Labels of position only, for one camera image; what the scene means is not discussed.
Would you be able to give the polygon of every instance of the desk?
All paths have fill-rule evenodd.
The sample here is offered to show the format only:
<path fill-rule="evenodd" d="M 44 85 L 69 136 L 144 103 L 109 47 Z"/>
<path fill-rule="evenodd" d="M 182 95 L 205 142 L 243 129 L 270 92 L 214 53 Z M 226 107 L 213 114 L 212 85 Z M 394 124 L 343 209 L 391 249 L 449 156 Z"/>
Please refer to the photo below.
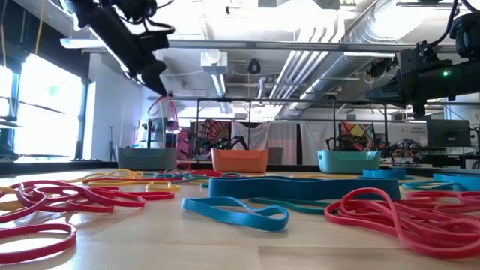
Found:
<path fill-rule="evenodd" d="M 23 175 L 2 178 L 0 183 L 8 186 L 34 179 L 75 179 L 106 171 L 109 170 Z M 142 187 L 132 190 L 141 191 Z M 206 196 L 207 190 L 197 184 L 184 185 L 175 199 L 147 202 L 144 209 L 116 207 L 112 214 L 38 212 L 0 224 L 0 228 L 6 228 L 70 222 L 78 229 L 76 249 L 17 265 L 2 265 L 1 269 L 476 270 L 480 266 L 480 258 L 454 261 L 420 256 L 402 248 L 396 238 L 328 223 L 321 216 L 289 211 L 290 220 L 284 231 L 263 232 L 217 223 L 180 208 L 184 197 Z M 37 236 L 29 240 L 9 238 L 8 243 L 0 241 L 0 252 L 58 241 L 46 238 L 45 233 Z"/>

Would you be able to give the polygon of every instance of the teal basket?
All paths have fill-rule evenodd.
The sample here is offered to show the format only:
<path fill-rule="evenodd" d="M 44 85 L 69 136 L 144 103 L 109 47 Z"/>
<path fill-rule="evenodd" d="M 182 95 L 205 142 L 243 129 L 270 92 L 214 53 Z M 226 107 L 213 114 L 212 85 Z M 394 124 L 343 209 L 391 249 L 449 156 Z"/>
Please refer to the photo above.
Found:
<path fill-rule="evenodd" d="M 318 151 L 317 154 L 322 173 L 362 174 L 363 170 L 380 168 L 381 153 L 379 151 Z"/>

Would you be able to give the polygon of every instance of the orange basket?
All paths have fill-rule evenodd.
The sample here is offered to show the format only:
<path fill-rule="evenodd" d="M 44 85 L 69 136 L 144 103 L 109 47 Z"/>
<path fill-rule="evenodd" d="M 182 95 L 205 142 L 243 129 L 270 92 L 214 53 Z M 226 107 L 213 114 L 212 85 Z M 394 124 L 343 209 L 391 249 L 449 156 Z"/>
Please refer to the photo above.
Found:
<path fill-rule="evenodd" d="M 264 173 L 269 150 L 211 150 L 213 170 L 221 173 Z"/>

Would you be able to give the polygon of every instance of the window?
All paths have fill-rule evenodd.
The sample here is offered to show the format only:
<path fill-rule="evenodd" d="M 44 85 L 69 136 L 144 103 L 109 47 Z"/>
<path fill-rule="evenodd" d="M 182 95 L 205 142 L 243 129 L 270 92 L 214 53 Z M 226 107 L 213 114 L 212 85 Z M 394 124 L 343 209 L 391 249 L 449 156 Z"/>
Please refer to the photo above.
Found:
<path fill-rule="evenodd" d="M 8 98 L 11 96 L 13 76 L 11 70 L 0 66 L 0 116 L 8 116 Z"/>
<path fill-rule="evenodd" d="M 78 76 L 30 55 L 20 77 L 15 152 L 74 158 L 82 99 Z"/>

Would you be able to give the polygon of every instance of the computer screen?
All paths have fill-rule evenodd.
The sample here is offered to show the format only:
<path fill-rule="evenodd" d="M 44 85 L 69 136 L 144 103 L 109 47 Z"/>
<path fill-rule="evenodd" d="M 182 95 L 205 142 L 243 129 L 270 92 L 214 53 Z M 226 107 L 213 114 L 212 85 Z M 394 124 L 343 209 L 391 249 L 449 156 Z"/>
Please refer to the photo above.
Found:
<path fill-rule="evenodd" d="M 428 147 L 471 147 L 468 121 L 461 120 L 428 120 Z"/>

